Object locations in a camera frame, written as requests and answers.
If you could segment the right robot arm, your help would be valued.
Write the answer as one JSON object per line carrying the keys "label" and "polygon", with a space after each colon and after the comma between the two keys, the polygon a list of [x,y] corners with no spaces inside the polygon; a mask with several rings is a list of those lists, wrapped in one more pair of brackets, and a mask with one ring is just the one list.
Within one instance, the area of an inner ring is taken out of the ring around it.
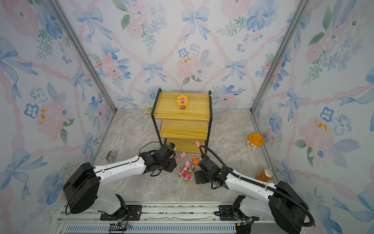
{"label": "right robot arm", "polygon": [[213,190],[225,188],[241,193],[231,206],[219,206],[215,215],[221,220],[236,220],[239,225],[251,226],[255,221],[266,219],[288,234],[299,234],[303,227],[315,225],[308,205],[286,183],[274,184],[243,176],[225,165],[219,167],[206,154],[202,154],[198,166],[201,184],[210,183]]}

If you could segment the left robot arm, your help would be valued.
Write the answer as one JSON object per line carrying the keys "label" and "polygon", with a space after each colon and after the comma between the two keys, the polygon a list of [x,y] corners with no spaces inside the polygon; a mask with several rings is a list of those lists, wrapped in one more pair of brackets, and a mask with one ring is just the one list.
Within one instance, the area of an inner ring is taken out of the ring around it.
{"label": "left robot arm", "polygon": [[63,186],[67,199],[66,215],[95,210],[102,213],[102,221],[124,219],[130,211],[123,197],[119,194],[106,196],[102,189],[134,175],[150,173],[151,176],[158,176],[162,171],[173,172],[177,166],[175,149],[175,144],[169,143],[158,150],[139,153],[129,160],[113,164],[82,164]]}

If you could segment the small pink bear figure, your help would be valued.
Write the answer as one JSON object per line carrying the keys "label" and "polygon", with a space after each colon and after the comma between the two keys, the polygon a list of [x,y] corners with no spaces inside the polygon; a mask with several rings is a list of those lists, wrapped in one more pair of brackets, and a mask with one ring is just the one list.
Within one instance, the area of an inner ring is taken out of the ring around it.
{"label": "small pink bear figure", "polygon": [[189,168],[187,166],[182,166],[181,171],[179,172],[179,177],[185,177],[187,174]]}

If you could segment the sunflower pink bear toy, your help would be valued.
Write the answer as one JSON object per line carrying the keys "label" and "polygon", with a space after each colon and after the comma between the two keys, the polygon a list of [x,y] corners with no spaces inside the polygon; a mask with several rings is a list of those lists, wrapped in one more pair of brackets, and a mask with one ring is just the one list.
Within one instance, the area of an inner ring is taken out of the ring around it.
{"label": "sunflower pink bear toy", "polygon": [[185,96],[185,95],[180,95],[177,97],[177,104],[178,104],[178,108],[180,109],[185,109],[188,107],[188,97]]}

